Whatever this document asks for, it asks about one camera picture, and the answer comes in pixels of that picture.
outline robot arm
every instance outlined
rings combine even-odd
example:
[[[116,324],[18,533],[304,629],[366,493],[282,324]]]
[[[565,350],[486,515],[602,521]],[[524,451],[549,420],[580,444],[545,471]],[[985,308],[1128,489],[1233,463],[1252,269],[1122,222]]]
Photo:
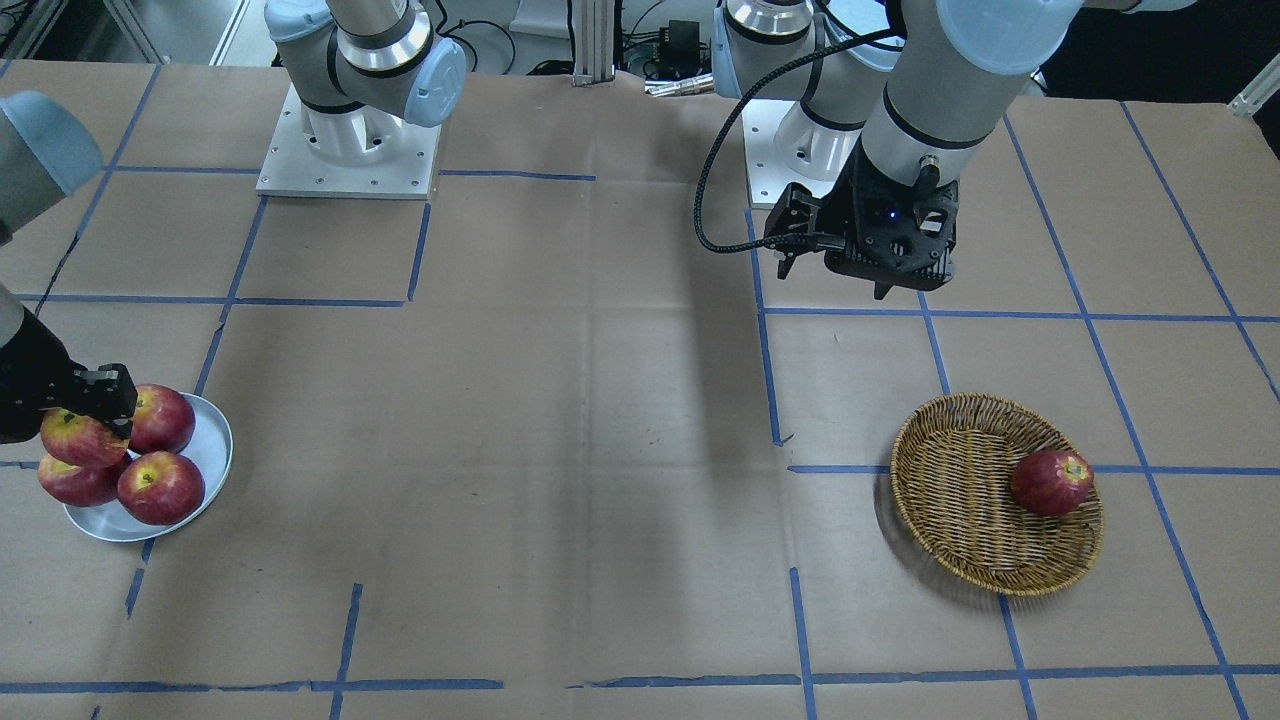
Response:
[[[824,36],[828,45],[840,41],[829,22],[795,27],[796,15],[822,17],[808,1],[726,0],[718,22],[727,29],[713,55],[721,60],[717,91],[733,96],[744,85],[744,68],[755,79],[753,63],[740,55],[762,53],[772,60],[788,54],[790,60],[820,46]],[[1089,4],[1135,12],[1190,3]],[[818,197],[792,182],[774,205],[764,240],[777,242],[764,246],[780,254],[778,277],[787,275],[799,255],[823,252],[829,270],[873,281],[877,299],[893,286],[929,291],[948,282],[960,173],[1030,73],[1057,50],[1082,5],[1084,0],[887,0],[888,17],[906,38],[890,69],[858,49],[860,56],[850,50],[837,56],[838,64],[828,59],[809,73],[791,73],[797,77],[773,96],[806,102],[817,123],[835,117],[861,132],[831,192]],[[814,100],[829,97],[832,87],[844,90],[844,102],[814,111]]]
[[[0,99],[0,246],[101,167],[93,138],[54,101],[36,92]],[[136,398],[124,365],[87,370],[72,361],[49,328],[0,286],[0,443],[35,437],[51,407],[93,416],[128,437]]]

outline cable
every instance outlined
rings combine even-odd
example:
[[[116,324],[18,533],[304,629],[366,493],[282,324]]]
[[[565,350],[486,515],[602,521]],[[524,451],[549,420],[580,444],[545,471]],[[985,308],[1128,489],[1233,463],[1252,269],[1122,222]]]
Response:
[[[639,29],[639,27],[640,27],[640,23],[644,22],[644,19],[649,15],[649,13],[652,13],[654,8],[657,8],[658,5],[662,5],[667,0],[658,0],[653,5],[649,5],[648,10],[645,10],[644,13],[640,13],[640,19],[636,20],[636,24],[631,26],[631,33],[630,35],[635,35],[636,29]]]
[[[18,40],[18,32],[22,31],[22,26],[27,24],[27,19],[31,18],[32,10],[36,9],[36,0],[26,0],[19,3],[12,3],[5,5],[0,14],[9,18],[13,23],[9,29],[0,35],[0,56],[4,56],[9,51],[9,47]]]
[[[820,60],[822,58],[826,58],[828,55],[835,55],[836,53],[844,53],[845,50],[851,50],[854,47],[858,47],[859,45],[867,45],[868,42],[876,42],[877,40],[893,37],[893,35],[895,32],[892,29],[882,29],[879,32],[873,32],[861,36],[854,35],[849,40],[845,40],[836,45],[828,45],[822,50],[817,50],[803,58],[796,58],[795,60],[791,60],[790,63],[778,67],[769,74],[758,79],[755,85],[750,87],[750,90],[742,94],[742,99],[739,100],[737,105],[733,106],[733,110],[730,111],[728,118],[724,120],[723,127],[721,127],[719,133],[712,142],[712,149],[707,152],[707,161],[703,163],[703,172],[698,177],[698,187],[694,191],[694,233],[698,234],[698,242],[703,247],[710,250],[712,252],[744,252],[746,250],[753,250],[756,247],[768,247],[772,245],[777,245],[780,241],[800,242],[804,241],[806,237],[813,237],[801,233],[786,233],[780,236],[762,237],[759,240],[753,240],[750,242],[740,242],[737,245],[716,245],[710,240],[708,240],[707,233],[703,231],[703,197],[707,195],[707,178],[712,173],[712,165],[716,163],[716,155],[719,152],[721,146],[724,145],[724,138],[728,137],[730,129],[733,127],[733,123],[737,120],[739,115],[742,114],[742,109],[746,108],[746,104],[750,102],[751,99],[755,97],[755,95],[764,88],[764,86],[769,85],[771,82],[778,79],[780,77],[790,73],[796,68],[803,68],[804,65],[813,63],[814,60]]]
[[[498,24],[498,23],[495,23],[493,20],[458,20],[458,24],[453,26],[448,32],[445,32],[444,37],[452,37],[454,40],[462,40],[461,37],[458,37],[454,33],[457,31],[467,27],[467,26],[493,26],[493,27],[498,28],[504,36],[507,36],[507,42],[511,44],[511,61],[507,63],[507,69],[502,70],[502,74],[509,73],[512,65],[516,64],[516,38],[512,37],[509,32],[507,32],[507,28],[502,27],[500,24]],[[475,47],[471,47],[471,51],[474,53]]]
[[[841,19],[837,18],[836,14],[831,12],[831,6],[829,6],[831,0],[818,0],[818,4],[822,5],[822,13],[824,15],[827,15],[827,19],[831,20],[831,24],[833,24],[837,28],[840,28],[840,31],[844,32],[845,35],[847,35],[849,37],[858,37],[856,32],[854,32],[852,29],[850,29],[849,26],[846,26],[844,22],[841,22]],[[888,50],[890,53],[901,53],[902,51],[902,46],[901,45],[884,45],[883,42],[868,42],[867,45],[870,45],[872,47],[876,47],[876,49],[879,49],[879,50]]]
[[[577,37],[573,36],[573,0],[564,0],[568,5],[568,14],[566,20],[568,22],[568,61],[570,72],[568,74],[577,74]]]
[[[440,23],[435,26],[435,32],[439,33],[440,28],[449,22],[449,12],[444,9],[443,0],[435,0],[435,6],[440,9]]]

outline woven basket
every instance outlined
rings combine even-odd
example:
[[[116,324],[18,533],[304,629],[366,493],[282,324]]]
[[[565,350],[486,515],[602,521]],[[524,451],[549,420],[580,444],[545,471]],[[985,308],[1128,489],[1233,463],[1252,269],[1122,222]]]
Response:
[[[956,393],[920,406],[893,441],[893,502],[943,568],[992,592],[1043,596],[1079,580],[1102,547],[1097,487],[1070,514],[1043,518],[1014,502],[1025,455],[1078,452],[1044,418],[1000,397]]]

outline blue tape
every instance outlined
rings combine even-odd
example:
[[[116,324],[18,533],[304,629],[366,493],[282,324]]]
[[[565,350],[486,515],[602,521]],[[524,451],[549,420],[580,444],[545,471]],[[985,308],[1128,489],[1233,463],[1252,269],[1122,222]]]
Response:
[[[899,307],[765,307],[767,315],[902,315],[919,318],[919,310]]]
[[[19,293],[18,300],[41,300],[35,293]],[[47,302],[132,302],[138,305],[221,305],[225,297],[178,296],[178,295],[76,295],[59,293],[44,297]]]
[[[617,688],[707,688],[707,687],[741,687],[741,685],[799,685],[801,680],[797,675],[788,674],[763,674],[763,675],[700,675],[698,678],[675,678],[671,675],[648,675],[635,678],[616,678],[598,683],[586,683],[586,687],[599,689]]]
[[[147,81],[147,87],[142,91],[142,97],[138,99],[138,106],[133,109],[133,117],[129,118],[128,127],[124,128],[124,136],[120,137],[120,143],[115,146],[115,154],[111,155],[111,161],[106,165],[106,172],[110,174],[115,170],[115,167],[120,164],[120,156],[124,155],[124,146],[129,143],[129,138],[133,137],[133,131],[138,127],[138,119],[142,117],[143,108],[147,106],[147,100],[151,99],[151,91],[156,87],[156,81],[160,79],[160,69],[164,65],[156,65],[151,70],[151,78]]]
[[[1066,252],[1062,249],[1062,242],[1057,236],[1057,229],[1053,227],[1053,220],[1048,214],[1048,208],[1044,204],[1044,197],[1041,195],[1039,184],[1036,182],[1032,174],[1030,165],[1027,161],[1027,155],[1023,152],[1021,142],[1018,140],[1018,133],[1014,131],[1012,123],[1009,120],[1009,115],[1005,115],[1005,128],[1009,131],[1009,137],[1014,143],[1014,151],[1018,154],[1018,161],[1023,167],[1023,174],[1027,176],[1027,183],[1030,186],[1032,195],[1036,197],[1036,204],[1039,206],[1041,217],[1044,220],[1044,227],[1048,229],[1050,238],[1053,241],[1053,249],[1057,251],[1059,261],[1062,264],[1062,270],[1066,273],[1066,281],[1071,286],[1071,293],[1075,296],[1075,302],[1080,307],[1080,314],[1084,315],[1084,325],[1089,331],[1089,338],[1093,342],[1093,350],[1098,355],[1098,361],[1102,364],[1102,372],[1106,374],[1107,384],[1111,387],[1111,395],[1116,401],[1116,406],[1120,410],[1120,416],[1124,420],[1125,429],[1129,433],[1129,439],[1133,442],[1134,451],[1138,455],[1138,462],[1146,471],[1147,486],[1151,489],[1152,500],[1156,502],[1156,509],[1160,511],[1161,523],[1165,525],[1165,534],[1169,536],[1169,543],[1174,548],[1174,555],[1178,557],[1178,565],[1183,571],[1183,578],[1187,582],[1187,588],[1192,593],[1192,600],[1196,602],[1196,610],[1199,612],[1201,623],[1204,625],[1204,632],[1208,635],[1210,644],[1213,647],[1213,655],[1217,657],[1217,664],[1222,678],[1226,680],[1226,687],[1231,693],[1231,698],[1235,701],[1235,710],[1240,716],[1240,720],[1248,720],[1249,714],[1244,707],[1244,700],[1240,697],[1240,691],[1235,684],[1235,676],[1231,674],[1231,669],[1226,661],[1226,653],[1222,651],[1222,643],[1219,641],[1217,632],[1213,629],[1213,623],[1210,620],[1208,612],[1204,610],[1204,603],[1199,596],[1199,588],[1196,584],[1196,578],[1192,575],[1190,565],[1187,562],[1187,556],[1183,553],[1183,546],[1178,539],[1178,533],[1174,530],[1172,519],[1169,516],[1165,509],[1164,498],[1160,495],[1160,488],[1156,484],[1156,478],[1151,471],[1151,464],[1147,460],[1147,452],[1143,450],[1142,441],[1138,437],[1138,429],[1133,423],[1133,416],[1129,414],[1129,406],[1124,400],[1124,395],[1120,392],[1120,386],[1116,382],[1115,373],[1111,370],[1111,364],[1107,361],[1107,355],[1102,348],[1102,341],[1098,337],[1097,328],[1089,316],[1088,307],[1084,304],[1084,296],[1080,292],[1080,286],[1075,279],[1075,273],[1071,270],[1070,263],[1066,260]]]
[[[118,173],[182,173],[196,176],[256,176],[259,168],[166,168],[160,165],[116,165]]]
[[[819,673],[818,685],[878,685],[892,683],[989,683],[1016,680],[1016,670],[942,670],[932,673]]]
[[[797,475],[879,475],[888,473],[888,465],[788,465]]]
[[[142,568],[133,571],[133,582],[129,584],[129,594],[124,598],[124,612],[133,618],[133,605],[138,601],[138,592],[142,591]]]
[[[813,666],[809,662],[809,630],[804,620],[804,598],[800,594],[800,571],[791,569],[791,606],[796,616],[796,644],[800,650],[800,684],[808,720],[818,720],[818,701],[813,693]]]
[[[1041,667],[1028,670],[1036,680],[1061,680],[1075,678],[1170,678],[1187,675],[1217,675],[1217,665],[1129,665],[1119,667]]]
[[[1280,665],[1275,664],[1231,665],[1231,673],[1235,673],[1236,675],[1280,675]]]
[[[748,223],[750,223],[750,210],[748,210]],[[769,432],[773,433],[773,445],[782,447],[782,421],[778,419],[778,392],[773,380],[773,355],[769,352],[769,320],[764,314],[764,290],[760,284],[760,258],[751,250],[751,277],[755,282],[755,324],[760,333],[760,360],[764,364],[764,395],[769,404]]]
[[[49,278],[49,290],[52,290],[54,283],[63,274],[63,268],[67,266],[67,260],[70,259],[72,252],[79,245],[82,237],[84,237],[84,231],[88,229],[88,223],[93,218],[93,211],[97,210],[99,202],[102,200],[102,193],[106,192],[106,183],[111,179],[111,170],[116,163],[120,161],[120,155],[124,154],[124,147],[129,143],[129,138],[133,137],[133,129],[138,126],[138,118],[142,117],[142,109],[146,108],[147,100],[151,97],[151,91],[156,86],[156,79],[160,77],[160,65],[156,65],[151,70],[151,78],[147,81],[146,88],[142,91],[142,97],[138,99],[137,106],[133,109],[133,115],[129,118],[128,127],[124,128],[124,135],[120,136],[119,145],[115,146],[115,154],[111,155],[111,161],[106,165],[102,173],[102,179],[97,182],[97,188],[93,191],[93,197],[88,202],[88,208],[84,209],[84,214],[81,215],[79,225],[76,227],[76,233],[72,236],[70,245],[67,246],[67,251],[58,260],[58,265],[54,268],[52,277]],[[40,315],[40,310],[44,307],[44,299],[36,306],[36,315]]]
[[[356,621],[360,619],[360,598],[365,593],[365,585],[355,583],[351,585],[351,607],[347,610],[347,629],[342,634],[342,660],[338,662],[338,682],[347,680],[347,669],[351,667],[351,651],[356,646]]]
[[[355,583],[351,585],[351,607],[347,610],[347,628],[342,634],[342,656],[338,660],[337,689],[333,701],[329,703],[329,720],[342,717],[342,693],[346,691],[347,670],[351,667],[351,651],[356,646],[356,621],[360,619],[360,597],[365,592],[365,585]]]
[[[417,278],[422,272],[422,255],[426,252],[426,228],[431,224],[431,204],[422,206],[422,223],[417,229],[417,247],[413,250],[413,272],[408,275],[408,300],[413,301],[417,292]]]
[[[312,683],[314,691],[325,692],[330,683]],[[356,692],[403,692],[403,691],[500,691],[506,685],[500,680],[484,678],[463,679],[390,679],[390,680],[351,680],[333,683],[332,689],[343,693]]]
[[[929,301],[924,299],[923,291],[915,291],[920,299],[920,314],[924,316],[924,329],[929,332],[929,346],[933,347],[933,364],[938,368],[938,382],[942,384],[942,395],[951,395],[951,379],[947,378],[947,366],[942,361],[942,346],[938,345],[938,333],[933,328],[933,314],[929,313]]]
[[[223,313],[218,318],[218,329],[214,331],[214,337],[209,341],[209,352],[205,354],[205,364],[200,368],[200,379],[196,380],[196,395],[205,393],[205,383],[209,382],[209,373],[214,369],[214,357],[218,356],[218,347],[223,342],[223,331],[227,329],[227,319],[230,316],[232,306],[236,304],[236,291],[239,290],[241,279],[244,277],[244,268],[248,265],[248,256],[253,251],[253,241],[257,240],[257,231],[262,227],[262,215],[266,214],[266,201],[268,197],[264,195],[257,202],[257,211],[253,214],[253,222],[248,228],[248,237],[244,238],[244,249],[241,251],[239,263],[236,265],[236,274],[232,277],[232,284],[227,290],[227,297],[223,299]]]
[[[1204,270],[1208,272],[1208,277],[1213,281],[1213,287],[1217,290],[1219,296],[1222,299],[1222,305],[1226,306],[1226,311],[1233,319],[1236,318],[1235,305],[1231,299],[1226,295],[1226,288],[1222,287],[1222,281],[1219,279],[1217,273],[1213,270],[1213,264],[1208,260],[1208,254],[1204,252],[1204,246],[1201,245],[1199,236],[1196,234],[1196,228],[1192,227],[1190,219],[1187,218],[1187,213],[1183,210],[1183,204],[1178,201],[1178,195],[1174,193],[1174,188],[1169,184],[1169,179],[1165,177],[1165,170],[1161,169],[1160,163],[1156,160],[1156,155],[1151,151],[1151,146],[1147,145],[1147,138],[1143,137],[1142,131],[1138,129],[1138,122],[1134,120],[1133,113],[1129,111],[1129,105],[1120,102],[1120,109],[1124,110],[1124,117],[1129,120],[1129,127],[1133,128],[1133,133],[1138,137],[1138,142],[1142,145],[1142,151],[1147,154],[1147,160],[1151,161],[1151,167],[1156,170],[1156,177],[1160,178],[1160,184],[1165,188],[1165,195],[1169,196],[1169,201],[1172,202],[1174,210],[1178,211],[1178,218],[1183,222],[1183,228],[1187,229],[1187,236],[1192,240],[1192,245],[1196,247],[1196,254],[1199,255],[1201,263],[1204,265]],[[1236,322],[1236,329],[1240,332],[1240,337],[1244,340],[1244,346],[1249,348],[1249,354],[1253,355],[1253,361],[1258,364],[1262,369],[1262,375],[1266,377],[1267,384],[1271,386],[1271,395],[1280,401],[1280,387],[1276,386],[1276,379],[1267,369],[1266,361],[1262,360],[1262,354],[1258,352],[1256,345],[1253,345],[1253,338],[1249,337],[1249,332],[1244,329],[1244,324]]]
[[[595,176],[531,173],[526,170],[440,170],[440,174],[465,177],[465,178],[531,178],[531,179],[595,182]]]
[[[1018,673],[1018,685],[1023,689],[1023,705],[1027,706],[1027,720],[1037,720],[1036,697],[1032,696],[1032,682],[1023,660],[1023,648],[1018,643],[1018,629],[1014,628],[1014,614],[1009,610],[1009,598],[1000,596],[1000,614],[1005,619],[1005,634],[1009,635],[1009,650],[1014,653],[1014,669]]]
[[[403,300],[338,300],[321,297],[237,297],[232,305],[271,305],[283,307],[403,307]]]
[[[768,315],[891,315],[919,318],[924,313],[908,307],[765,307]],[[1050,313],[1038,310],[942,310],[931,309],[934,318],[997,318],[1009,320],[1126,320],[1151,323],[1280,323],[1280,315],[1157,315],[1140,313]]]

